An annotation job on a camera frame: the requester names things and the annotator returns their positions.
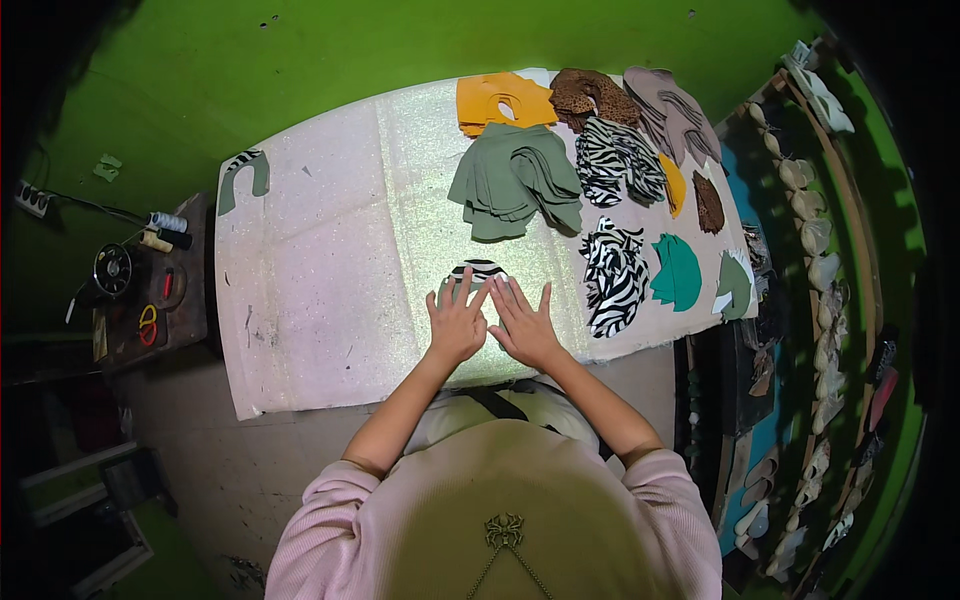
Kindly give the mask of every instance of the leopard print fabric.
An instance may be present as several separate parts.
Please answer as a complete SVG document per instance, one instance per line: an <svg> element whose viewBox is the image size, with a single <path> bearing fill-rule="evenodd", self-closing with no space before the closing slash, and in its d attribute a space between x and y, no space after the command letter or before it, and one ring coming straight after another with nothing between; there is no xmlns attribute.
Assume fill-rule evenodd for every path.
<svg viewBox="0 0 960 600"><path fill-rule="evenodd" d="M550 89L553 90L550 102L557 117L576 133L583 132L587 118L592 115L628 127L640 126L639 108L603 73L564 69L550 83Z"/></svg>

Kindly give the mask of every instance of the wooden table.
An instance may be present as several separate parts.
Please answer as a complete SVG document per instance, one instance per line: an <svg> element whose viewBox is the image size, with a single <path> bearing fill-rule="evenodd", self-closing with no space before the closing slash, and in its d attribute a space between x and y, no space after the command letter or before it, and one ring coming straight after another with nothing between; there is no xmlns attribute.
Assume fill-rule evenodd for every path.
<svg viewBox="0 0 960 600"><path fill-rule="evenodd" d="M137 288L131 291L131 296L94 311L94 345L98 338L98 321L104 330L101 335L106 335L107 339L107 354L99 361L105 372L139 364L165 352L200 342L206 337L206 212L206 192L194 194L178 206L173 214L187 220L186 233L193 236L190 249L174 248L169 253L163 253L138 246L140 260L145 261L145 278L136 284ZM163 300L167 269L173 269L176 278L182 277L182 285L185 286L182 300L174 305L169 300ZM156 307L157 324L156 340L150 346L144 345L138 335L140 314L148 304Z"/></svg>

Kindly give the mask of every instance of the olive green fabric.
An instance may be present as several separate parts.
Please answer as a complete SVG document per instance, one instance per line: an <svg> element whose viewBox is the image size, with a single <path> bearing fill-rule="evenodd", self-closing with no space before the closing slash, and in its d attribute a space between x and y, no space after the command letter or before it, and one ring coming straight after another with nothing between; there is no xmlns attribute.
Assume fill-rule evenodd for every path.
<svg viewBox="0 0 960 600"><path fill-rule="evenodd" d="M490 123L460 159L447 197L464 206L473 239L492 242L526 233L538 210L564 233L579 232L581 191L555 133Z"/></svg>
<svg viewBox="0 0 960 600"><path fill-rule="evenodd" d="M724 321L740 319L750 306L750 278L743 270L743 266L728 252L720 257L720 285L717 287L717 298L732 292L732 299L723 307Z"/></svg>
<svg viewBox="0 0 960 600"><path fill-rule="evenodd" d="M675 313L689 310L700 297L703 284L697 255L684 240L669 233L662 233L653 247L660 258L660 272L650 282L654 300L673 302Z"/></svg>

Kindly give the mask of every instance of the cream thread spool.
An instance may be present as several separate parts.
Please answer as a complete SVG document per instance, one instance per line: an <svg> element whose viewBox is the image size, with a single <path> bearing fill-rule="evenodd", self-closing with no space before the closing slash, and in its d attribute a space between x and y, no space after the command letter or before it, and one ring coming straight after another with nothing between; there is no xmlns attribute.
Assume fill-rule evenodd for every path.
<svg viewBox="0 0 960 600"><path fill-rule="evenodd" d="M144 231L140 234L140 243L144 246L149 246L156 251L170 253L174 248L174 245L170 242L164 242L160 238L156 237L155 231Z"/></svg>

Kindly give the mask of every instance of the brown fabric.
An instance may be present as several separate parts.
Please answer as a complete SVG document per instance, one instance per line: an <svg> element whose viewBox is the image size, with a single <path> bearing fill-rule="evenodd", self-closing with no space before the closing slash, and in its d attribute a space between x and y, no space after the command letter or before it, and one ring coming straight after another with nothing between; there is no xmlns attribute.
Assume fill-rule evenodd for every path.
<svg viewBox="0 0 960 600"><path fill-rule="evenodd" d="M550 102L557 112L557 118L576 133L583 132L587 117L594 113L601 119L621 125L640 126L639 108L619 85L603 73L564 69L553 78L550 89L553 90Z"/></svg>
<svg viewBox="0 0 960 600"><path fill-rule="evenodd" d="M720 195L710 180L697 172L693 173L693 187L697 192L697 216L700 217L700 229L716 235L723 228L723 205Z"/></svg>

